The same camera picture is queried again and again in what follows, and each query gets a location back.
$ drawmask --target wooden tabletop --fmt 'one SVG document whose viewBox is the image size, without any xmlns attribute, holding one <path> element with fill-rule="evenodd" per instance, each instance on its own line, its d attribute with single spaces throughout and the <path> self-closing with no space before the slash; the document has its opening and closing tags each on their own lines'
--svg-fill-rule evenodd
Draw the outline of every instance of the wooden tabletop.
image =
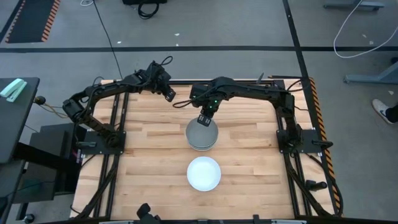
<svg viewBox="0 0 398 224">
<path fill-rule="evenodd" d="M 294 81 L 285 80 L 285 84 L 288 86 Z M 173 102 L 188 99 L 190 85 L 172 88 L 177 92 Z M 304 93 L 298 91 L 293 95 L 296 106 L 306 109 Z M 108 123 L 112 104 L 113 97 L 99 101 L 94 116 Z M 206 152 L 193 150 L 185 137 L 188 122 L 199 113 L 200 109 L 191 105 L 173 108 L 164 97 L 149 92 L 130 94 L 126 149 L 119 162 L 111 219 L 137 220 L 137 209 L 143 203 L 148 203 L 151 213 L 163 220 L 252 219 L 254 214 L 261 219 L 293 218 L 272 105 L 268 101 L 245 98 L 223 101 L 213 118 L 219 128 L 218 140 L 214 148 Z M 312 127 L 308 111 L 296 110 L 295 115 L 303 129 Z M 199 156 L 209 156 L 221 167 L 221 181 L 209 192 L 193 189 L 187 180 L 187 167 Z M 95 193 L 102 160 L 103 156 L 97 155 L 82 168 L 74 209 L 81 211 Z M 306 155 L 301 155 L 301 160 L 306 179 L 326 181 L 318 164 Z M 300 213 L 304 214 L 302 194 L 297 186 L 296 189 Z M 333 213 L 327 189 L 313 194 L 325 210 Z M 103 200 L 101 214 L 105 207 L 106 200 Z"/>
</svg>

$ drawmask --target orange and black warning tape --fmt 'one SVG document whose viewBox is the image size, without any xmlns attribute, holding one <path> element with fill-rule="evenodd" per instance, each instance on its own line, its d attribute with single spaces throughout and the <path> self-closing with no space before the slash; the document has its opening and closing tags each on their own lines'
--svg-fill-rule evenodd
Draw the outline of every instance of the orange and black warning tape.
<svg viewBox="0 0 398 224">
<path fill-rule="evenodd" d="M 315 82 L 313 78 L 310 78 L 310 83 L 311 83 L 311 89 L 312 89 L 312 95 L 313 95 L 313 102 L 315 104 L 315 110 L 317 111 L 317 118 L 318 118 L 318 123 L 319 123 L 319 128 L 321 132 L 321 137 L 323 141 L 326 140 L 326 132 L 325 132 L 325 126 L 323 125 L 323 118 L 322 118 L 322 113 L 321 113 L 321 108 L 319 105 L 319 99 L 318 99 L 318 94 L 317 94 L 317 89 L 315 88 Z M 325 157 L 328 165 L 328 170 L 329 174 L 336 179 L 335 172 L 333 171 L 333 164 L 331 163 L 331 156 L 330 156 L 330 151 L 328 149 L 325 149 Z M 337 194 L 337 190 L 335 186 L 332 187 L 333 189 L 333 195 L 335 197 L 335 202 L 336 202 L 336 207 L 337 209 L 340 209 L 340 198 Z"/>
<path fill-rule="evenodd" d="M 21 6 L 19 7 L 19 10 L 18 10 L 17 14 L 15 15 L 14 21 L 12 22 L 12 24 L 11 24 L 11 26 L 10 26 L 9 32 L 8 32 L 8 34 L 7 34 L 7 36 L 6 36 L 6 39 L 5 39 L 6 43 L 8 43 L 8 41 L 9 41 L 11 32 L 12 32 L 12 30 L 13 30 L 13 28 L 14 28 L 15 23 L 16 23 L 17 20 L 18 20 L 19 15 L 21 14 L 22 9 L 24 8 L 24 5 L 25 5 L 25 0 L 22 1 L 22 4 L 21 4 Z"/>
<path fill-rule="evenodd" d="M 47 23 L 45 24 L 45 27 L 43 30 L 43 35 L 42 35 L 43 42 L 46 42 L 49 39 L 51 27 L 52 27 L 52 24 L 54 23 L 55 15 L 57 14 L 59 7 L 60 7 L 60 0 L 54 0 L 54 3 L 52 5 L 51 11 L 50 11 L 49 18 L 47 19 Z"/>
</svg>

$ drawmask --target concrete floor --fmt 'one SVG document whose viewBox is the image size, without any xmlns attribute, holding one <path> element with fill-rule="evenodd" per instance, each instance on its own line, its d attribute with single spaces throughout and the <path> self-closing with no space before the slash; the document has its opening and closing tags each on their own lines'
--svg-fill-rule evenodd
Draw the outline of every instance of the concrete floor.
<svg viewBox="0 0 398 224">
<path fill-rule="evenodd" d="M 290 0 L 301 46 L 332 46 L 340 24 L 349 11 L 326 10 L 319 0 Z M 379 12 L 353 16 L 338 42 L 340 46 L 373 46 L 389 36 L 397 25 L 396 0 L 385 0 Z M 17 0 L 0 2 L 2 27 Z M 282 1 L 170 0 L 159 13 L 143 21 L 121 1 L 98 0 L 99 11 L 116 47 L 268 45 L 293 46 Z M 389 45 L 398 45 L 398 35 Z M 62 1 L 46 43 L 6 44 L 0 48 L 108 47 L 108 41 L 93 6 Z M 343 52 L 344 55 L 357 52 Z M 338 185 L 346 217 L 398 220 L 398 126 L 387 125 L 372 109 L 379 98 L 388 105 L 398 102 L 397 85 L 344 84 L 345 75 L 378 74 L 389 66 L 397 52 L 374 52 L 354 59 L 338 58 L 333 52 L 304 52 L 308 74 L 315 79 Z M 118 52 L 123 75 L 146 68 L 152 61 L 172 55 L 166 67 L 173 78 L 256 78 L 268 75 L 301 76 L 295 52 L 196 51 Z M 0 54 L 0 77 L 39 77 L 38 95 L 54 106 L 90 85 L 95 77 L 118 78 L 112 53 Z M 33 106 L 27 125 L 67 123 Z M 29 142 L 32 131 L 24 130 L 21 141 Z M 36 223 L 69 217 L 72 195 L 51 202 L 29 205 Z M 15 223 L 17 207 L 8 223 Z"/>
</svg>

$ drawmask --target white shoe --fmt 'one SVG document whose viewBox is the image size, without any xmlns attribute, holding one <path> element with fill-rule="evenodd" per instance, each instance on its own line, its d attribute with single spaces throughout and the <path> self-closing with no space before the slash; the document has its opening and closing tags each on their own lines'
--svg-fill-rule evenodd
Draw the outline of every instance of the white shoe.
<svg viewBox="0 0 398 224">
<path fill-rule="evenodd" d="M 387 123 L 389 123 L 389 124 L 393 124 L 392 122 L 390 122 L 390 121 L 387 119 L 387 116 L 386 116 L 386 110 L 389 108 L 388 106 L 386 106 L 383 102 L 381 102 L 381 101 L 378 100 L 378 99 L 372 100 L 372 106 L 373 106 L 373 109 L 376 111 L 376 113 L 377 113 L 378 115 L 380 115 L 380 117 L 381 117 L 385 122 L 387 122 Z"/>
</svg>

